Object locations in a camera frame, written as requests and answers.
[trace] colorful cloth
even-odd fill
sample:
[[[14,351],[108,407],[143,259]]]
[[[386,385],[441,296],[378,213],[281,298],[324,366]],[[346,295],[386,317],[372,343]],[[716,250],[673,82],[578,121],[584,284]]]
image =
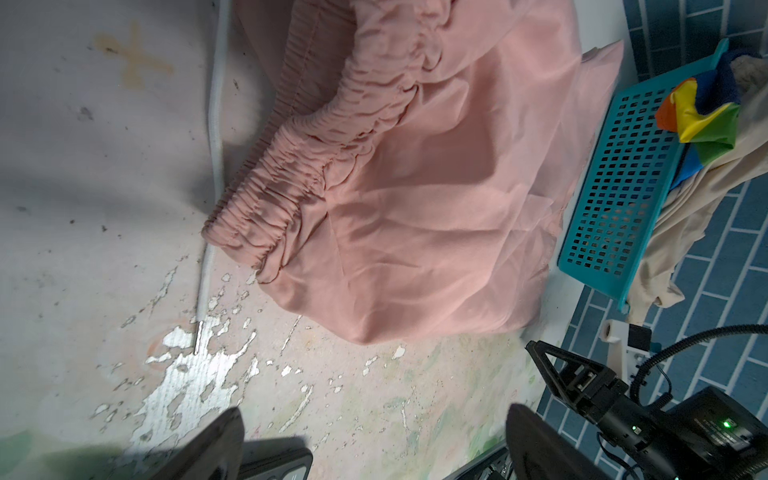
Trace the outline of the colorful cloth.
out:
[[[677,132],[680,143],[691,144],[670,189],[736,145],[741,95],[730,62],[742,55],[752,54],[744,50],[723,54],[714,70],[679,84],[656,112],[659,128]]]

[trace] stain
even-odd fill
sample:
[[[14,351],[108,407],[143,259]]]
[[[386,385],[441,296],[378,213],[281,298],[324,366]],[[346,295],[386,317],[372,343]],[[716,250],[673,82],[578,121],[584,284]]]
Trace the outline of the stain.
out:
[[[94,115],[93,113],[86,107],[80,108],[80,113],[78,113],[78,120],[79,121],[93,121]]]
[[[440,350],[441,346],[438,343],[435,348],[433,349],[432,353],[429,354],[429,358],[427,359],[427,363],[424,365],[424,371],[431,369],[436,363],[437,359],[440,358]]]
[[[416,455],[419,452],[419,433],[411,432],[406,439],[406,455]]]
[[[13,472],[23,462],[32,448],[32,434],[29,430],[0,439],[0,475]]]
[[[393,399],[390,399],[387,403],[385,403],[384,408],[388,410],[400,409],[403,406],[403,404],[406,403],[407,401],[408,399],[398,396]]]
[[[141,41],[141,31],[136,21],[131,22],[131,31],[126,45],[121,44],[113,35],[99,33],[94,36],[94,46],[105,55],[122,57],[126,61],[121,74],[121,86],[131,90],[144,88],[144,79],[141,77],[141,69],[149,68],[172,75],[174,66],[158,57],[148,54]]]

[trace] teal plastic basket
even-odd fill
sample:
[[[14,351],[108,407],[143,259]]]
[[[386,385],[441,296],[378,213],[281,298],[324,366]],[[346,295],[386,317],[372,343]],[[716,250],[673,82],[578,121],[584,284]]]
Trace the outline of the teal plastic basket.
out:
[[[684,150],[654,115],[676,86],[714,69],[727,49],[726,38],[713,55],[616,94],[608,109],[558,267],[617,300],[623,313]]]

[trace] peeling paint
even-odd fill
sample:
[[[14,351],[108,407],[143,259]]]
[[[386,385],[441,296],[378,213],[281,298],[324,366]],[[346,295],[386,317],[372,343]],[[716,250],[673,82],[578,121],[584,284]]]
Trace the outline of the peeling paint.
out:
[[[108,403],[102,403],[101,405],[99,405],[98,407],[96,407],[96,409],[95,409],[95,410],[94,410],[94,412],[93,412],[93,415],[91,415],[91,418],[93,419],[93,418],[95,418],[95,417],[96,417],[98,414],[100,414],[100,413],[103,413],[103,412],[106,412],[107,410],[109,410],[109,407],[110,407],[110,405],[109,405]]]
[[[293,326],[292,326],[292,327],[290,327],[290,332],[288,332],[288,338],[286,338],[286,341],[285,341],[285,342],[283,342],[283,346],[282,346],[282,348],[280,348],[280,355],[283,355],[283,350],[285,350],[285,349],[286,349],[286,347],[288,346],[288,342],[290,341],[290,337],[293,335],[293,331],[296,329],[296,325],[298,325],[298,324],[299,324],[299,320],[301,320],[301,317],[302,317],[302,316],[301,316],[301,315],[299,315],[299,316],[296,318],[296,322],[294,322],[294,323],[293,323]]]
[[[285,422],[285,424],[282,427],[280,427],[280,430],[278,430],[277,433],[285,432],[286,429],[291,425],[293,425],[293,423],[299,418],[299,415],[301,415],[301,412],[303,412],[307,404],[310,403],[310,396],[312,395],[313,389],[314,389],[314,385],[310,385],[309,390],[307,391],[306,396],[304,397],[304,400],[302,400],[301,403],[299,404],[299,408],[296,409],[296,411],[293,413],[293,415],[291,415],[288,421]]]
[[[402,346],[397,347],[397,350],[395,350],[395,354],[392,355],[393,360],[397,360],[401,356],[406,354],[406,349],[402,348]]]
[[[208,345],[214,336],[214,327],[220,324],[220,317],[207,316],[200,329],[200,352],[197,355],[180,353],[166,368],[161,384],[142,401],[142,406],[135,415],[143,415],[144,420],[131,435],[130,446],[120,460],[122,465],[130,463],[137,456],[145,458],[146,453],[172,437],[173,445],[166,444],[164,448],[175,447],[181,439],[199,426],[200,420],[208,412],[218,413],[229,407],[237,385],[224,386],[227,374],[248,350],[248,346],[256,338],[256,333],[251,333],[240,350],[232,355],[227,355],[223,350],[212,354],[208,351]],[[186,366],[187,371],[179,368],[181,366]],[[207,397],[202,399],[201,394],[211,383],[212,389]],[[186,392],[177,407],[180,418],[168,418],[167,408],[180,392]],[[147,468],[143,460],[137,461],[136,472],[144,472]]]
[[[180,326],[176,326],[176,328],[163,337],[163,345],[168,348],[188,349],[194,345],[194,334]]]
[[[125,328],[126,326],[129,326],[129,325],[131,325],[131,324],[132,324],[133,322],[135,322],[135,321],[136,321],[136,316],[135,316],[135,315],[131,315],[131,316],[129,316],[127,319],[125,319],[125,321],[123,322],[123,324],[122,324],[122,325],[120,325],[120,328],[122,328],[122,329],[123,329],[123,328]]]
[[[168,287],[170,286],[170,283],[174,281],[174,275],[176,275],[177,268],[178,267],[175,266],[170,272],[165,274],[165,279],[163,280],[163,286],[160,287],[160,289],[157,291],[157,294],[150,301],[150,304],[151,304],[150,314],[154,306],[157,305],[168,294]]]
[[[250,367],[248,367],[245,383],[248,383],[256,375],[259,375],[259,359],[254,357],[253,360],[250,361]]]
[[[230,331],[230,321],[231,319],[227,319],[226,322],[224,322],[224,325],[219,329],[218,332],[216,332],[216,336],[222,336],[224,333],[227,333]]]
[[[170,353],[169,352],[166,352],[166,353],[164,353],[164,354],[162,354],[160,356],[149,356],[144,361],[144,363],[156,363],[156,362],[162,363],[162,362],[165,362],[166,360],[170,360]]]

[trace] pink fabric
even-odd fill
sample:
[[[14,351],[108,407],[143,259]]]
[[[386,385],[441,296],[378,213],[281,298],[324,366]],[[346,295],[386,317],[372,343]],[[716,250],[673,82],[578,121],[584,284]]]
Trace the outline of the pink fabric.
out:
[[[621,63],[580,51],[563,0],[296,0],[203,235],[355,343],[522,327]]]

